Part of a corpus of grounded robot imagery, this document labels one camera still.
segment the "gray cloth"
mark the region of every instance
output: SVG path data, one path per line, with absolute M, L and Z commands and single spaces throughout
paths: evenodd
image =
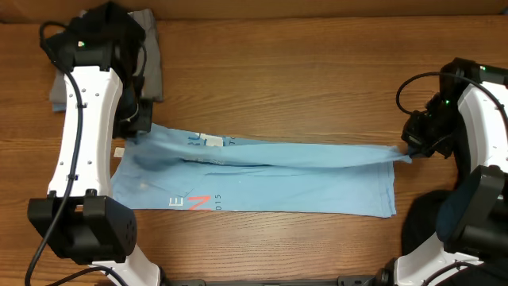
M 150 9 L 134 11 L 130 13 L 130 15 L 146 32 L 144 46 L 146 47 L 147 60 L 144 68 L 142 97 L 161 102 L 164 100 L 164 97 L 162 93 L 162 70 L 160 68 L 159 37 L 157 34 L 156 19 L 153 17 L 153 13 Z M 140 72 L 143 61 L 143 50 L 140 50 L 137 57 L 137 70 L 134 75 Z M 53 102 L 53 111 L 65 110 L 65 95 L 64 74 L 56 70 L 55 81 L 53 82 L 53 87 L 49 94 L 49 100 Z

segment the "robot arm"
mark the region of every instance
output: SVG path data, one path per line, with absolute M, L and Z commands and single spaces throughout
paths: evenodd
M 160 286 L 164 272 L 137 246 L 134 212 L 112 199 L 110 184 L 111 138 L 149 132 L 152 122 L 152 104 L 140 98 L 142 78 L 132 76 L 143 39 L 144 30 L 112 3 L 73 19 L 65 32 L 47 39 L 79 87 L 82 139 L 75 180 L 63 203 L 79 110 L 75 89 L 65 76 L 67 112 L 59 160 L 47 198 L 31 199 L 28 216 L 44 236 L 63 205 L 62 218 L 48 239 L 58 257 L 106 266 L 127 285 Z
M 508 104 L 508 71 L 455 59 L 443 72 L 468 77 Z M 508 255 L 506 173 L 508 140 L 498 107 L 478 87 L 441 78 L 440 94 L 425 113 L 414 112 L 402 139 L 417 154 L 451 155 L 460 174 L 458 188 L 441 206 L 436 233 L 394 265 L 394 284 L 421 285 L 433 273 L 457 261 L 473 265 Z M 436 285 L 459 269 L 450 269 Z

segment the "light blue garment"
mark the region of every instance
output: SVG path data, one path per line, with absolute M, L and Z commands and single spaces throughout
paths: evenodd
M 395 214 L 395 147 L 271 143 L 152 125 L 125 143 L 114 198 L 133 209 Z
M 53 112 L 64 112 L 67 108 L 66 103 L 53 103 L 52 109 Z

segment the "black wire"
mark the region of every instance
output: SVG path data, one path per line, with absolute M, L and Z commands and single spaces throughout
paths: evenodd
M 457 262 L 455 262 L 453 264 L 445 266 L 442 269 L 439 269 L 438 271 L 436 271 L 433 275 L 429 276 L 429 278 L 424 280 L 423 284 L 421 284 L 421 286 L 428 286 L 430 284 L 430 282 L 434 281 L 439 276 L 445 274 L 446 272 L 448 272 L 448 271 L 450 271 L 450 270 L 452 270 L 454 268 L 459 269 L 460 266 L 472 267 L 472 268 L 474 267 L 474 268 L 477 268 L 480 271 L 483 271 L 483 272 L 485 272 L 487 274 L 490 274 L 490 275 L 492 275 L 494 277 L 497 277 L 497 278 L 499 278 L 501 280 L 508 280 L 508 276 L 506 274 L 500 272 L 500 271 L 498 272 L 498 271 L 495 271 L 493 269 L 482 267 L 481 265 L 474 265 L 472 263 L 467 263 L 467 262 L 464 262 L 464 261 L 457 261 Z
M 450 133 L 448 135 L 444 135 L 443 137 L 437 139 L 437 141 L 434 144 L 432 144 L 432 146 L 430 146 L 429 149 L 430 150 L 434 149 L 434 147 L 436 147 L 439 143 L 441 143 L 442 141 L 444 141 L 446 139 L 449 139 L 451 137 L 453 137 L 453 133 Z
M 73 280 L 73 279 L 75 279 L 75 278 L 77 278 L 79 276 L 88 274 L 90 272 L 95 272 L 95 271 L 104 271 L 106 273 L 106 275 L 113 276 L 114 279 L 116 279 L 118 281 L 118 283 L 120 283 L 121 286 L 127 286 L 127 283 L 120 277 L 120 275 L 118 275 L 115 271 L 113 271 L 111 268 L 106 267 L 106 266 L 95 266 L 95 267 L 91 267 L 91 268 L 88 268 L 88 269 L 81 270 L 81 271 L 76 272 L 76 273 L 74 273 L 72 275 L 69 275 L 69 276 L 67 276 L 65 278 L 60 279 L 57 282 L 48 284 L 47 286 L 58 286 L 58 285 L 61 285 L 63 283 L 69 282 L 70 280 Z
M 40 27 L 39 27 L 39 40 L 43 41 L 44 43 L 46 42 L 46 38 L 44 37 L 44 30 L 46 29 L 46 27 L 48 27 L 50 25 L 61 27 L 66 30 L 71 30 L 68 25 L 64 25 L 64 24 L 56 22 L 56 21 L 46 21 L 46 22 L 42 23 L 42 25 L 40 25 Z

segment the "black cable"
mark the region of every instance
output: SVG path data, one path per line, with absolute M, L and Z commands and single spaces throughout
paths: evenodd
M 70 280 L 73 280 L 79 276 L 88 274 L 90 272 L 95 272 L 95 271 L 104 271 L 107 276 L 111 275 L 112 277 L 114 277 L 114 279 L 116 279 L 121 286 L 127 286 L 127 283 L 120 277 L 120 275 L 118 275 L 115 271 L 113 271 L 111 268 L 106 267 L 106 266 L 95 266 L 95 267 L 81 270 L 81 271 L 76 272 L 72 275 L 69 275 L 63 279 L 60 279 L 57 282 L 48 284 L 47 286 L 58 286 L 63 283 L 69 282 Z
M 438 271 L 436 271 L 433 275 L 429 276 L 429 278 L 424 280 L 423 283 L 421 284 L 421 286 L 428 286 L 430 284 L 430 282 L 434 281 L 439 276 L 445 274 L 446 272 L 448 272 L 448 271 L 450 271 L 450 270 L 452 270 L 454 268 L 457 268 L 458 270 L 460 270 L 460 266 L 475 267 L 478 270 L 483 271 L 483 272 L 485 272 L 487 274 L 490 274 L 490 275 L 492 275 L 494 277 L 497 277 L 497 278 L 499 278 L 501 280 L 508 280 L 508 276 L 506 274 L 500 272 L 500 271 L 498 272 L 498 271 L 495 271 L 493 269 L 482 267 L 481 265 L 474 265 L 472 263 L 467 263 L 467 262 L 464 262 L 464 261 L 457 261 L 457 262 L 455 262 L 453 264 L 445 266 L 442 269 L 439 269 Z
M 506 130 L 506 136 L 508 137 L 508 116 L 506 115 L 506 111 L 505 111 L 505 108 L 504 106 L 498 101 L 497 98 L 495 98 L 495 96 L 488 90 L 486 89 L 485 87 L 483 87 L 481 84 L 475 82 L 474 80 L 472 79 L 468 79 L 466 77 L 463 77 L 463 76 L 460 76 L 460 75 L 456 75 L 456 74 L 452 74 L 452 73 L 448 73 L 448 72 L 440 72 L 440 71 L 431 71 L 431 72 L 426 72 L 426 73 L 422 73 L 420 75 L 415 75 L 413 76 L 412 78 L 408 79 L 407 81 L 405 81 L 399 88 L 398 88 L 398 91 L 397 91 L 397 95 L 395 96 L 395 101 L 397 103 L 397 107 L 405 114 L 409 114 L 411 115 L 412 112 L 406 110 L 404 107 L 402 107 L 402 105 L 400 104 L 400 93 L 402 92 L 402 90 L 404 89 L 404 87 L 406 87 L 406 85 L 410 84 L 411 82 L 413 82 L 414 80 L 416 79 L 420 79 L 422 77 L 426 77 L 426 76 L 439 76 L 439 75 L 442 75 L 442 76 L 448 76 L 448 77 L 452 77 L 452 78 L 455 78 L 455 79 L 459 79 L 459 80 L 462 80 L 466 83 L 469 83 L 469 84 L 472 84 L 473 86 L 475 87 L 478 87 L 478 89 L 480 89 L 481 91 L 483 91 L 483 93 L 485 93 L 485 95 L 487 95 L 491 100 L 492 102 L 494 102 L 494 104 L 496 105 L 496 107 L 499 109 L 499 112 L 501 112 L 501 116 L 502 116 L 502 120 L 504 121 L 504 124 L 505 124 L 505 130 Z
M 40 25 L 40 27 L 39 27 L 39 40 L 43 41 L 44 43 L 46 42 L 46 37 L 44 36 L 44 30 L 46 29 L 46 27 L 51 26 L 51 25 L 61 27 L 66 30 L 71 30 L 68 25 L 65 25 L 65 24 L 62 24 L 62 23 L 59 23 L 56 21 L 46 21 L 46 22 L 42 23 L 42 25 Z

